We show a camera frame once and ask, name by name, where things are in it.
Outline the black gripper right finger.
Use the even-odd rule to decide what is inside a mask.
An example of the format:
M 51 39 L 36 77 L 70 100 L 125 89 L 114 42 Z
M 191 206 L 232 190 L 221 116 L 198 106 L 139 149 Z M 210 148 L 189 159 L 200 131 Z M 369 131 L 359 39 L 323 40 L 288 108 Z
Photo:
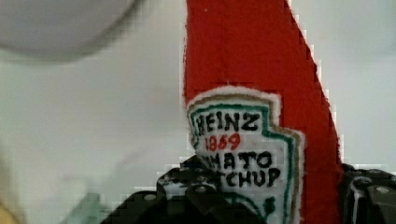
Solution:
M 396 224 L 396 176 L 342 164 L 342 224 Z

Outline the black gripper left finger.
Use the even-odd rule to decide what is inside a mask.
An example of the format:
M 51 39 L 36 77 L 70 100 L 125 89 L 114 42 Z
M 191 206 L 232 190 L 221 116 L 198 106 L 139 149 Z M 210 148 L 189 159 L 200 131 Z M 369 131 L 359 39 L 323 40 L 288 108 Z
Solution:
M 101 224 L 266 224 L 246 203 L 231 203 L 217 176 L 195 157 L 162 175 L 155 190 L 132 194 Z

